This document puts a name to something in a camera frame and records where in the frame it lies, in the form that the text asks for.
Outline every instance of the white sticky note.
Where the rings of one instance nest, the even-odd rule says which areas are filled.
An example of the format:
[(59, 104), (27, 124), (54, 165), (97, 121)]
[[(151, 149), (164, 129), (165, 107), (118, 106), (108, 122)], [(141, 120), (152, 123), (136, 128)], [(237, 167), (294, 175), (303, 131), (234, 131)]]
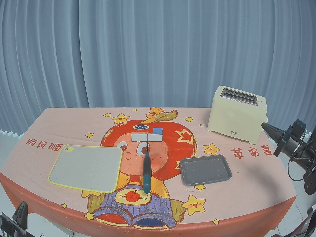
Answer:
[(148, 134), (148, 141), (162, 141), (162, 134)]
[(147, 133), (132, 133), (132, 141), (147, 141)]

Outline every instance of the white floor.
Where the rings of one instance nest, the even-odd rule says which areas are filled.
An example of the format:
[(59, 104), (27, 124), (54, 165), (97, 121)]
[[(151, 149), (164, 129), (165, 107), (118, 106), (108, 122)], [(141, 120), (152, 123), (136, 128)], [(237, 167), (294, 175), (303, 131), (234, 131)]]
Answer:
[[(17, 134), (2, 132), (2, 130), (0, 130), (0, 169), (6, 157), (14, 148), (18, 140), (19, 137), (17, 136)], [(283, 153), (281, 153), (279, 157), (287, 168), (289, 158)], [(290, 174), (294, 179), (300, 179), (304, 174), (304, 171), (297, 164), (291, 163)], [(292, 232), (302, 222), (302, 220), (307, 217), (307, 203), (309, 200), (315, 198), (315, 196), (310, 197), (306, 195), (304, 191), (303, 181), (293, 182), (293, 185), (297, 193), (297, 198), (294, 204), (292, 205), (284, 219), (281, 221), (277, 229), (275, 229), (274, 231), (270, 231), (270, 233), (268, 233), (266, 237), (271, 237), (274, 234), (286, 235)], [(1, 212), (4, 212), (7, 216), (11, 217), (15, 212), (15, 208), (0, 184), (0, 213)], [(41, 234), (43, 234), (44, 237), (68, 237), (68, 235), (59, 230), (45, 218), (34, 213), (28, 216), (27, 231), (36, 237), (40, 236)], [(75, 233), (74, 237), (89, 236)]]

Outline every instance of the toaster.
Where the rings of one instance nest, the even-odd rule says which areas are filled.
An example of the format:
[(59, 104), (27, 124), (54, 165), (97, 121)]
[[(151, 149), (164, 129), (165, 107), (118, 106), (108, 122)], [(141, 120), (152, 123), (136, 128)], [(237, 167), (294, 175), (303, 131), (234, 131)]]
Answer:
[(208, 131), (256, 144), (268, 122), (267, 102), (262, 96), (225, 86), (215, 92)]

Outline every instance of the toaster slot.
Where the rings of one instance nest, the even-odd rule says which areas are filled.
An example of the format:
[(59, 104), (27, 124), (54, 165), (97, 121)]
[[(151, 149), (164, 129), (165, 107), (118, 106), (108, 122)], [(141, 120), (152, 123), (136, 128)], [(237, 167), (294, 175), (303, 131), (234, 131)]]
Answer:
[(231, 89), (223, 89), (223, 92), (221, 93), (221, 97), (231, 99), (234, 101), (238, 101), (245, 104), (250, 104), (257, 106), (257, 97), (254, 95), (250, 95), (247, 93), (243, 93), (236, 90)]

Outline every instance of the cartoon girl eye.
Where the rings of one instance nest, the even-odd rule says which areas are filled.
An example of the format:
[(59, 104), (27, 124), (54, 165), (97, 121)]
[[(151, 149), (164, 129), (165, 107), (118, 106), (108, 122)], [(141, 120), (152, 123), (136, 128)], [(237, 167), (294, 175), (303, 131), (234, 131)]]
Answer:
[(143, 156), (146, 152), (150, 151), (150, 145), (147, 142), (142, 142), (137, 147), (137, 154)]
[(117, 147), (121, 148), (124, 152), (127, 149), (127, 143), (125, 141), (121, 141)]

